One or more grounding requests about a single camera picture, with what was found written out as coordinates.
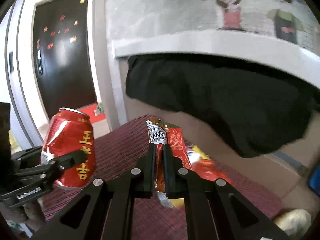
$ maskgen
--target cartoon boy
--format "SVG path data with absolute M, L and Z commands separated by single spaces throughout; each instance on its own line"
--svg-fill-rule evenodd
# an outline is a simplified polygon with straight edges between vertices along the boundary
M 292 0 L 275 0 L 279 3 L 292 3 Z M 273 20 L 276 37 L 285 41 L 297 43 L 297 31 L 304 32 L 301 21 L 290 12 L 273 9 L 268 12 L 267 17 Z

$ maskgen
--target metal screw head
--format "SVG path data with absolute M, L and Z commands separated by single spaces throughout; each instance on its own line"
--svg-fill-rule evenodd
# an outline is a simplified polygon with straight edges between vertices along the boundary
M 138 174 L 140 174 L 140 172 L 141 172 L 141 170 L 138 168 L 134 168 L 131 170 L 131 174 L 133 174 L 133 175 L 138 175 Z
M 95 179 L 93 181 L 93 185 L 95 185 L 95 186 L 100 186 L 102 183 L 103 183 L 102 179 Z
M 185 169 L 185 168 L 181 168 L 181 169 L 178 170 L 178 172 L 179 172 L 179 174 L 181 174 L 181 175 L 186 175 L 186 174 L 188 173 L 188 170 Z
M 218 186 L 220 186 L 220 187 L 223 187 L 223 186 L 225 186 L 227 183 L 226 183 L 226 181 L 225 181 L 224 179 L 217 179 L 217 180 L 216 180 L 216 184 L 217 184 Z

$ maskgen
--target blue object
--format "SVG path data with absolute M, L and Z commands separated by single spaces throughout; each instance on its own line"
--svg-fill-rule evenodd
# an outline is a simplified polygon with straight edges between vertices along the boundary
M 320 163 L 318 163 L 318 165 L 310 175 L 309 187 L 320 197 Z

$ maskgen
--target can lid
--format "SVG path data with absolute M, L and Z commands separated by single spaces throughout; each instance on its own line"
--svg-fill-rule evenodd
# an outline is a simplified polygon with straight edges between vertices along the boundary
M 60 107 L 60 108 L 59 108 L 59 111 L 60 111 L 60 110 L 68 110 L 68 111 L 72 111 L 72 112 L 75 112 L 75 113 L 78 113 L 78 114 L 83 114 L 83 115 L 85 115 L 85 116 L 87 116 L 87 117 L 90 117 L 88 114 L 85 114 L 85 113 L 83 113 L 83 112 L 80 112 L 80 111 L 78 111 L 78 110 L 71 109 L 71 108 Z

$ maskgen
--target black cloth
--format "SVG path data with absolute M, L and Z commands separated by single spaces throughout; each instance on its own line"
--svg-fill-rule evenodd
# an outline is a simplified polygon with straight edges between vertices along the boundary
M 315 106 L 308 83 L 243 60 L 155 54 L 128 63 L 130 98 L 208 123 L 246 158 L 302 138 Z

